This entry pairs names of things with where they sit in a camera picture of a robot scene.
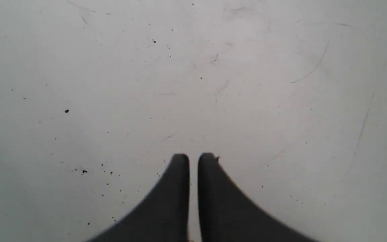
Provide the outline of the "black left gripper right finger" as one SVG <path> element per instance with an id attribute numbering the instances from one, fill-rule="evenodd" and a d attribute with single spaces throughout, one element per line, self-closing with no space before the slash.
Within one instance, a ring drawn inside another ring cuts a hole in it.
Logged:
<path id="1" fill-rule="evenodd" d="M 213 153 L 198 162 L 198 207 L 203 242 L 311 242 L 249 199 Z"/>

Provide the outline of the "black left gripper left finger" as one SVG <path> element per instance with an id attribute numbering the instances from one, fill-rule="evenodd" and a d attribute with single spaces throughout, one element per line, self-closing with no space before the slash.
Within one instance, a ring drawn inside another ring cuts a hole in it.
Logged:
<path id="1" fill-rule="evenodd" d="M 172 156 L 147 196 L 123 219 L 91 242 L 187 242 L 189 158 Z"/>

